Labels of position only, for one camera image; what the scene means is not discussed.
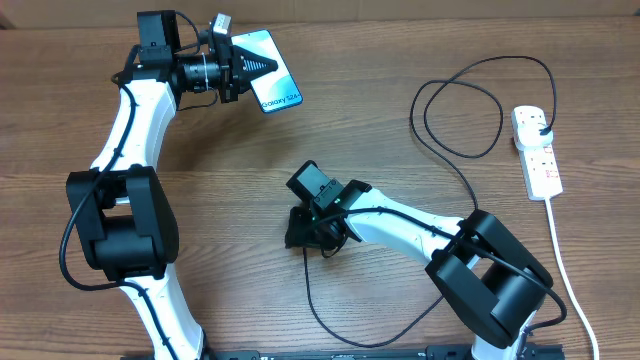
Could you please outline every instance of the white power strip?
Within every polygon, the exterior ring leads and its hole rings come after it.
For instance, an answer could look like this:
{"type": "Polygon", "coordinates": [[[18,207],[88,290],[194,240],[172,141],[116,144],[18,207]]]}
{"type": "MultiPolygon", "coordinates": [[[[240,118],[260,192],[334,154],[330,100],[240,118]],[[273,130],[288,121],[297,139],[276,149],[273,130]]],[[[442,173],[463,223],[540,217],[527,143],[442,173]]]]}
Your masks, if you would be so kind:
{"type": "Polygon", "coordinates": [[[556,234],[555,221],[551,209],[551,198],[562,193],[562,182],[558,172],[558,163],[551,142],[553,141],[553,131],[547,135],[540,135],[540,130],[546,128],[547,121],[544,111],[535,106],[518,106],[511,113],[511,124],[513,125],[513,139],[520,154],[522,173],[527,187],[529,199],[534,201],[543,200],[547,208],[549,218],[549,229],[551,231],[551,241],[553,251],[556,255],[558,269],[562,276],[562,281],[567,288],[567,293],[571,299],[573,307],[576,309],[580,320],[584,324],[591,346],[593,348],[593,359],[600,359],[598,340],[585,316],[575,294],[569,283],[569,277],[562,262],[560,245],[556,234]]]}

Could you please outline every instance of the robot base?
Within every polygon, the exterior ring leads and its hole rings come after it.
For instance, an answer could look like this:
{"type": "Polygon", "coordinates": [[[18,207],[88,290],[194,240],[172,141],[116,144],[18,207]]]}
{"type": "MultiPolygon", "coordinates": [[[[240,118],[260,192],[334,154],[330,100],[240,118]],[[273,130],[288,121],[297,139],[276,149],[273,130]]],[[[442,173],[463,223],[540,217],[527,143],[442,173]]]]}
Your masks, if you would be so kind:
{"type": "MultiPolygon", "coordinates": [[[[257,351],[220,351],[211,360],[473,360],[471,345],[431,345],[425,350],[355,350],[259,353],[257,351]]],[[[564,360],[562,345],[527,343],[522,360],[564,360]]],[[[153,360],[149,357],[123,357],[121,360],[153,360]]]]}

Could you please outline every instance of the black wire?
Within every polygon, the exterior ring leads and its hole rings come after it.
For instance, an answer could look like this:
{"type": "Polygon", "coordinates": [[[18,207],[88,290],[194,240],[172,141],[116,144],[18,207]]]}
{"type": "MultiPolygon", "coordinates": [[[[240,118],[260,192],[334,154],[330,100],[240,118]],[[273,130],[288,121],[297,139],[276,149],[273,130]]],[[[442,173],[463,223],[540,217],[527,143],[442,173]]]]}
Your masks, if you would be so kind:
{"type": "Polygon", "coordinates": [[[438,300],[436,300],[433,304],[431,304],[427,310],[425,310],[422,314],[420,314],[420,316],[418,316],[415,320],[413,320],[413,322],[411,322],[411,324],[409,324],[409,326],[407,326],[404,330],[402,330],[401,332],[399,332],[396,336],[392,337],[391,339],[387,340],[387,341],[383,341],[383,342],[379,342],[379,343],[375,343],[375,344],[361,344],[355,341],[351,341],[349,339],[345,339],[342,336],[336,334],[333,330],[329,329],[329,327],[327,325],[325,325],[324,322],[322,322],[322,320],[320,319],[320,316],[318,316],[318,313],[316,312],[315,307],[313,306],[313,301],[311,300],[311,289],[310,289],[310,285],[309,285],[309,267],[307,265],[307,249],[303,248],[302,249],[302,256],[304,258],[304,278],[305,278],[305,283],[307,285],[307,300],[309,301],[309,307],[311,308],[311,312],[313,313],[313,316],[316,318],[316,321],[318,322],[318,324],[320,324],[320,326],[322,326],[322,328],[328,332],[331,336],[333,336],[334,338],[347,343],[349,345],[353,345],[353,346],[357,346],[357,347],[361,347],[361,348],[377,348],[377,347],[381,347],[381,346],[386,346],[391,344],[392,342],[400,339],[402,336],[404,336],[404,334],[406,334],[409,330],[411,330],[418,322],[420,322],[420,320],[422,320],[425,316],[427,316],[427,314],[429,314],[431,312],[431,310],[433,310],[439,303],[440,301],[442,301],[443,297],[440,296],[438,298],[438,300]]]}
{"type": "Polygon", "coordinates": [[[176,10],[176,15],[180,16],[181,18],[185,19],[189,25],[191,25],[191,27],[193,28],[193,31],[196,33],[196,42],[183,46],[181,48],[179,48],[177,51],[182,51],[182,50],[187,50],[187,49],[191,49],[193,47],[195,47],[197,45],[197,49],[196,51],[194,51],[191,54],[178,54],[178,56],[184,57],[184,56],[193,56],[193,55],[197,55],[200,52],[200,34],[198,33],[198,27],[196,27],[196,24],[193,23],[193,21],[191,21],[191,19],[189,19],[189,17],[187,17],[187,15],[185,15],[184,13],[177,11],[176,10]]]}
{"type": "Polygon", "coordinates": [[[214,97],[213,101],[210,102],[209,104],[187,106],[185,108],[178,109],[177,111],[185,111],[185,110],[199,109],[199,108],[205,108],[205,107],[213,106],[218,102],[218,93],[215,90],[213,90],[213,93],[215,94],[215,97],[214,97]]]}
{"type": "MultiPolygon", "coordinates": [[[[317,219],[317,214],[314,208],[314,205],[311,204],[310,206],[311,209],[311,214],[313,216],[314,219],[317,219]]],[[[311,227],[305,229],[303,232],[308,232],[308,231],[312,231],[314,229],[317,228],[317,226],[319,226],[320,224],[324,224],[324,223],[328,223],[343,217],[346,217],[348,215],[351,214],[361,214],[361,213],[370,213],[370,212],[385,212],[385,213],[390,213],[390,214],[394,214],[400,217],[404,217],[405,219],[411,221],[419,221],[417,219],[414,219],[412,217],[410,217],[409,215],[394,210],[394,209],[386,209],[386,208],[368,208],[368,209],[356,209],[356,210],[349,210],[347,211],[347,215],[345,215],[345,213],[343,214],[338,214],[338,215],[333,215],[333,216],[328,216],[322,220],[318,220],[316,223],[314,223],[311,227]]],[[[419,224],[421,227],[424,227],[425,229],[428,229],[429,231],[438,234],[438,235],[444,235],[444,236],[449,236],[449,233],[446,233],[440,229],[438,229],[435,226],[431,226],[428,225],[426,223],[420,222],[419,224]]],[[[326,255],[324,250],[321,249],[321,253],[322,253],[322,257],[325,259],[328,259],[330,257],[332,257],[333,255],[335,255],[336,253],[338,253],[338,251],[340,251],[340,249],[342,249],[342,247],[344,246],[344,244],[347,241],[347,237],[345,236],[344,239],[342,240],[342,243],[336,248],[336,250],[331,253],[330,255],[326,255]]],[[[406,328],[404,328],[404,330],[402,330],[401,332],[399,332],[396,336],[392,337],[389,340],[383,341],[383,342],[379,342],[379,343],[375,343],[375,344],[362,344],[362,343],[358,343],[349,339],[346,339],[340,335],[338,335],[337,333],[335,333],[333,330],[329,329],[329,327],[327,325],[325,325],[325,323],[320,319],[320,316],[318,316],[318,313],[316,312],[315,307],[313,306],[313,300],[311,299],[311,285],[309,283],[309,266],[307,264],[307,249],[303,248],[302,249],[302,256],[304,258],[304,276],[305,276],[305,285],[307,287],[307,301],[309,302],[309,308],[311,309],[311,313],[313,313],[313,316],[316,318],[316,321],[318,322],[318,324],[320,324],[320,326],[322,326],[322,328],[328,332],[331,336],[333,336],[334,338],[349,344],[349,345],[353,345],[353,346],[357,346],[357,347],[361,347],[361,348],[376,348],[376,347],[381,347],[381,346],[386,346],[389,345],[393,342],[395,342],[396,340],[400,339],[402,336],[404,336],[404,334],[406,334],[409,330],[411,330],[418,322],[420,322],[420,320],[422,320],[425,316],[427,316],[427,314],[429,314],[431,312],[431,310],[433,310],[439,303],[440,301],[442,301],[443,297],[440,296],[436,301],[434,301],[431,305],[429,305],[429,307],[422,312],[422,314],[420,314],[415,320],[413,320],[411,322],[411,324],[409,324],[409,326],[407,326],[406,328]]]]}
{"type": "Polygon", "coordinates": [[[472,83],[468,83],[468,82],[464,82],[464,81],[456,81],[457,78],[459,78],[460,76],[462,76],[464,73],[466,73],[469,69],[471,69],[472,67],[488,62],[488,61],[493,61],[493,60],[501,60],[501,59],[525,59],[525,60],[531,60],[531,61],[535,61],[536,63],[540,64],[545,71],[547,72],[547,74],[549,75],[549,80],[551,82],[551,90],[553,92],[553,114],[551,117],[551,122],[549,123],[549,126],[547,126],[546,128],[542,129],[540,131],[541,135],[546,135],[547,133],[549,133],[549,131],[551,131],[551,126],[553,126],[553,123],[555,122],[556,119],[556,108],[557,108],[557,102],[558,102],[558,98],[556,95],[556,83],[555,80],[553,79],[553,74],[551,74],[551,70],[549,70],[549,68],[547,67],[547,65],[545,63],[543,63],[542,61],[534,58],[534,57],[530,57],[530,56],[496,56],[496,57],[491,57],[491,58],[487,58],[487,59],[483,59],[480,61],[476,61],[475,63],[465,67],[464,69],[458,71],[455,75],[453,75],[451,78],[449,78],[448,80],[430,80],[428,82],[426,82],[425,84],[423,84],[420,89],[418,89],[418,92],[416,93],[416,96],[413,98],[413,102],[411,103],[411,110],[409,113],[409,125],[411,126],[411,130],[413,131],[413,134],[416,136],[416,138],[420,141],[420,143],[422,143],[422,145],[424,145],[427,149],[431,150],[431,152],[433,152],[434,154],[436,154],[439,158],[441,158],[442,160],[444,160],[449,166],[451,166],[451,168],[453,170],[455,170],[455,172],[458,174],[458,176],[460,176],[460,179],[462,179],[462,181],[464,182],[465,186],[467,187],[467,190],[469,191],[469,195],[471,196],[471,200],[473,201],[473,207],[477,210],[478,209],[478,199],[476,197],[475,192],[473,191],[473,188],[471,187],[471,184],[469,183],[469,181],[467,181],[467,178],[462,174],[462,172],[460,171],[460,169],[458,169],[458,167],[456,167],[449,159],[447,159],[444,155],[442,155],[441,153],[439,153],[438,151],[436,151],[433,147],[431,147],[429,144],[427,144],[422,137],[418,134],[416,127],[415,127],[415,123],[413,120],[413,111],[415,109],[415,105],[416,102],[418,100],[418,97],[420,96],[420,93],[422,92],[422,90],[427,87],[428,85],[431,84],[442,84],[442,86],[440,86],[434,93],[433,95],[431,95],[431,98],[429,99],[429,101],[427,102],[427,105],[424,108],[424,113],[423,113],[423,118],[424,118],[424,126],[425,129],[427,130],[427,133],[429,133],[429,136],[431,137],[431,139],[433,139],[433,141],[435,141],[436,144],[440,145],[443,149],[445,149],[446,151],[459,156],[459,157],[463,157],[463,158],[467,158],[467,159],[477,159],[480,157],[483,157],[485,155],[487,155],[492,149],[493,147],[496,145],[496,143],[498,142],[498,139],[500,138],[500,134],[502,132],[502,126],[504,123],[504,113],[502,110],[502,105],[500,104],[500,101],[498,101],[498,99],[488,90],[482,88],[481,86],[472,84],[472,83]],[[493,142],[491,143],[491,145],[483,152],[479,153],[479,154],[475,154],[475,155],[468,155],[468,154],[463,154],[461,152],[455,151],[453,149],[451,149],[450,147],[446,146],[444,143],[442,143],[440,140],[438,140],[438,138],[435,136],[435,134],[431,131],[431,129],[429,128],[429,124],[427,121],[427,110],[429,109],[429,106],[431,105],[431,103],[433,102],[433,100],[436,98],[436,96],[438,96],[438,94],[449,84],[455,84],[455,85],[463,85],[463,86],[467,86],[479,91],[482,91],[483,93],[485,93],[486,95],[488,95],[498,106],[498,109],[500,110],[500,125],[498,126],[498,132],[496,133],[496,137],[493,139],[493,142]]]}
{"type": "MultiPolygon", "coordinates": [[[[113,81],[114,83],[117,83],[117,74],[114,75],[111,78],[111,81],[113,81]]],[[[133,94],[131,93],[131,90],[129,90],[129,88],[127,88],[124,85],[121,86],[120,88],[122,90],[124,90],[124,92],[129,97],[130,106],[131,106],[131,111],[129,113],[129,119],[127,120],[127,124],[126,124],[125,129],[124,129],[124,131],[122,133],[122,138],[120,138],[120,142],[118,143],[116,148],[113,150],[113,156],[111,157],[111,160],[109,160],[109,162],[104,167],[104,169],[102,169],[102,172],[100,172],[100,174],[98,174],[98,176],[96,176],[96,179],[91,184],[91,188],[82,197],[82,199],[78,203],[78,206],[76,207],[75,211],[73,212],[73,214],[71,214],[71,217],[69,218],[69,222],[67,223],[67,227],[65,228],[64,233],[62,235],[62,241],[60,242],[60,252],[58,254],[58,261],[60,263],[60,272],[62,273],[62,276],[65,278],[65,280],[67,280],[67,282],[69,284],[71,284],[71,286],[75,287],[78,290],[82,290],[82,291],[106,290],[106,289],[113,289],[115,287],[120,287],[120,286],[127,286],[127,287],[131,287],[131,288],[136,289],[138,291],[138,296],[141,296],[144,299],[144,302],[146,303],[147,308],[149,309],[149,313],[151,314],[151,319],[153,320],[153,323],[154,323],[154,325],[156,327],[156,330],[158,331],[158,334],[160,335],[160,339],[162,340],[162,344],[167,347],[167,350],[169,351],[169,354],[171,354],[171,358],[174,359],[174,360],[178,360],[178,355],[176,354],[175,350],[173,349],[173,346],[169,342],[169,339],[167,338],[166,334],[164,333],[164,331],[162,329],[162,326],[160,324],[160,321],[158,319],[158,315],[157,315],[157,313],[156,313],[156,311],[155,311],[155,309],[153,307],[153,304],[151,303],[151,299],[149,298],[149,295],[147,294],[145,289],[143,289],[138,284],[131,283],[131,282],[126,282],[126,281],[119,281],[119,282],[100,284],[100,285],[85,285],[85,284],[81,284],[78,281],[76,281],[73,278],[73,276],[71,276],[71,274],[69,273],[69,269],[67,268],[67,261],[66,261],[67,245],[69,243],[69,238],[71,237],[71,232],[73,231],[73,226],[76,223],[78,215],[80,214],[80,212],[82,211],[82,209],[86,205],[87,201],[89,200],[89,197],[93,196],[93,193],[94,193],[96,187],[98,186],[98,184],[100,183],[100,181],[102,181],[102,179],[109,173],[109,171],[111,171],[111,169],[115,165],[115,163],[118,160],[118,158],[120,158],[120,155],[122,154],[122,149],[124,148],[124,145],[125,145],[125,143],[127,141],[127,137],[129,136],[129,133],[131,132],[131,127],[133,126],[133,120],[134,120],[135,115],[136,115],[136,106],[138,106],[138,104],[136,104],[135,97],[133,96],[133,94]]]]}
{"type": "MultiPolygon", "coordinates": [[[[425,230],[436,234],[436,235],[440,235],[443,236],[451,241],[454,241],[456,244],[459,244],[461,246],[466,247],[467,249],[469,249],[471,252],[475,253],[476,255],[480,256],[481,258],[487,258],[505,268],[507,268],[508,270],[514,272],[515,274],[522,276],[523,278],[525,278],[527,281],[530,281],[531,283],[533,283],[534,285],[536,285],[537,287],[539,287],[540,289],[542,289],[546,294],[548,294],[557,304],[558,307],[560,308],[560,315],[558,317],[556,317],[555,319],[551,319],[551,320],[546,320],[531,326],[528,326],[525,328],[524,330],[524,336],[523,336],[523,342],[521,343],[521,347],[524,346],[524,344],[526,343],[526,338],[529,334],[531,334],[531,332],[533,332],[533,330],[535,329],[540,329],[543,327],[548,327],[548,326],[553,326],[556,324],[561,323],[562,321],[564,321],[567,317],[567,307],[564,303],[564,301],[562,301],[562,299],[560,298],[560,296],[558,296],[558,294],[556,294],[550,287],[545,286],[543,283],[541,283],[539,280],[537,280],[535,277],[527,274],[526,272],[518,269],[517,267],[513,266],[512,264],[504,261],[503,259],[487,252],[486,250],[477,247],[476,245],[474,245],[473,243],[469,242],[469,241],[463,241],[462,239],[456,237],[455,235],[449,234],[443,230],[438,229],[437,227],[433,226],[433,225],[429,225],[423,221],[420,221],[410,215],[407,215],[401,211],[395,210],[395,209],[388,209],[388,208],[383,208],[383,207],[378,207],[378,208],[362,208],[362,209],[354,209],[354,210],[347,210],[341,214],[336,214],[336,215],[331,215],[331,216],[327,216],[324,219],[318,220],[315,223],[313,223],[312,225],[310,225],[309,227],[307,227],[306,229],[302,230],[301,233],[305,234],[307,232],[310,231],[314,231],[318,226],[320,226],[321,224],[324,223],[329,223],[331,221],[335,221],[338,219],[342,219],[342,218],[346,218],[349,215],[355,215],[355,214],[363,214],[363,213],[387,213],[387,214],[392,214],[392,215],[396,215],[399,216],[421,228],[424,228],[425,230]]],[[[400,334],[396,335],[396,337],[388,340],[387,342],[382,342],[382,343],[378,343],[378,344],[372,344],[372,345],[366,345],[366,344],[359,344],[350,340],[347,340],[341,336],[339,336],[338,334],[336,334],[335,332],[333,332],[331,329],[329,329],[323,322],[322,320],[320,320],[320,317],[318,316],[318,314],[315,311],[315,308],[313,307],[313,302],[311,301],[311,291],[309,289],[309,274],[308,274],[308,266],[307,266],[307,251],[306,248],[303,249],[303,257],[304,257],[304,266],[305,266],[305,280],[306,280],[306,285],[307,285],[307,298],[309,301],[309,307],[311,308],[311,312],[313,313],[313,316],[316,318],[316,320],[318,321],[318,323],[320,324],[320,326],[322,326],[329,334],[331,334],[333,337],[335,337],[338,340],[341,340],[347,344],[350,345],[354,345],[354,346],[359,346],[359,347],[378,347],[378,346],[385,346],[390,344],[391,342],[397,340],[398,338],[400,338],[402,335],[404,335],[407,331],[409,331],[418,321],[420,321],[424,316],[426,316],[429,311],[431,311],[441,300],[442,297],[440,297],[438,300],[436,300],[436,302],[434,302],[434,304],[432,304],[423,314],[420,315],[420,317],[418,317],[418,319],[416,319],[413,323],[411,323],[409,325],[409,327],[407,327],[405,330],[403,330],[400,334]]]]}

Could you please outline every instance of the robotic arm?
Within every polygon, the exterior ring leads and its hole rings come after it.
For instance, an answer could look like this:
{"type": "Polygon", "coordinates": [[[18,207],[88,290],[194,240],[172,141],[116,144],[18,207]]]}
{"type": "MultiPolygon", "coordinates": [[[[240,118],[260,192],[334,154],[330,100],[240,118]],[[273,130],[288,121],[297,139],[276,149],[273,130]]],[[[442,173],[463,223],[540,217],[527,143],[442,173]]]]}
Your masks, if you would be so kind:
{"type": "Polygon", "coordinates": [[[69,175],[67,197],[72,211],[78,212],[75,225],[87,263],[103,270],[109,281],[145,289],[151,306],[136,289],[121,287],[151,337],[154,358],[214,359],[176,278],[173,262],[178,256],[178,225],[155,168],[182,93],[217,90],[223,103],[236,101],[250,88],[251,80],[277,70],[278,64],[232,45],[227,15],[218,14],[198,34],[198,43],[208,45],[208,54],[178,54],[181,47],[174,11],[138,13],[138,28],[140,45],[132,49],[124,70],[114,76],[121,99],[109,139],[89,171],[69,175]],[[140,62],[134,64],[136,57],[140,62]],[[135,115],[121,155],[106,169],[126,134],[132,105],[135,115]],[[80,208],[88,192],[93,196],[80,208]],[[105,216],[103,210],[122,204],[130,205],[132,215],[105,216]],[[169,344],[163,341],[160,329],[169,344]]]}
{"type": "Polygon", "coordinates": [[[493,215],[476,210],[462,219],[422,212],[390,200],[358,180],[343,186],[329,179],[313,161],[305,163],[287,187],[303,202],[302,207],[291,210],[287,248],[329,251],[352,238],[400,251],[426,266],[449,305],[477,335],[470,351],[474,359],[520,358],[525,327],[542,305],[545,292],[499,264],[477,278],[470,269],[478,256],[443,236],[455,234],[461,241],[470,241],[551,287],[553,280],[546,269],[493,215]],[[419,226],[399,214],[437,230],[419,226]],[[316,222],[322,224],[314,227],[316,222]]]}

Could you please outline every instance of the wood grain surface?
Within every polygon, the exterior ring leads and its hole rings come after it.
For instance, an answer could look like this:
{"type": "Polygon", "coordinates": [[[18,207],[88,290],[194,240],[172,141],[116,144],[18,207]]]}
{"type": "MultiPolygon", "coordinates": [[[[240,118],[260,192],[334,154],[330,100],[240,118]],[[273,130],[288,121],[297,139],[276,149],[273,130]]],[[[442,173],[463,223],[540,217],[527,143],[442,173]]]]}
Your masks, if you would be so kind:
{"type": "MultiPolygon", "coordinates": [[[[278,24],[235,30],[261,27],[271,30],[304,103],[264,115],[253,95],[245,94],[233,104],[180,113],[169,126],[158,165],[180,226],[180,283],[216,349],[349,349],[313,319],[301,252],[284,249],[288,212],[298,202],[286,180],[313,159],[343,182],[363,180],[402,203],[468,215],[471,202],[459,179],[411,135],[409,105],[427,80],[447,78],[485,57],[517,54],[542,59],[557,80],[554,147],[565,192],[553,205],[576,295],[603,358],[638,358],[638,18],[278,24]]],[[[134,28],[0,32],[1,359],[117,359],[151,351],[120,291],[73,289],[60,275],[57,258],[70,215],[66,177],[88,168],[102,149],[119,101],[109,76],[121,69],[136,41],[134,28]]],[[[547,267],[554,288],[568,302],[544,205],[527,199],[509,137],[508,113],[514,106],[551,110],[546,74],[534,63],[505,60],[483,65],[464,79],[500,99],[507,112],[505,129],[486,157],[451,158],[472,183],[480,208],[496,214],[547,267]]],[[[207,95],[190,94],[182,105],[207,101],[207,95]]],[[[467,153],[486,148],[498,128],[495,104],[465,88],[445,90],[430,115],[434,132],[467,153]]],[[[330,260],[311,254],[320,316],[356,341],[390,338],[439,294],[421,266],[379,246],[351,242],[330,260]]],[[[75,234],[68,257],[81,281],[105,280],[86,265],[75,234]]],[[[536,319],[556,314],[547,301],[536,319]]],[[[443,302],[389,347],[472,339],[443,302]]],[[[567,321],[536,332],[532,340],[563,344],[568,359],[590,358],[573,308],[567,321]]]]}

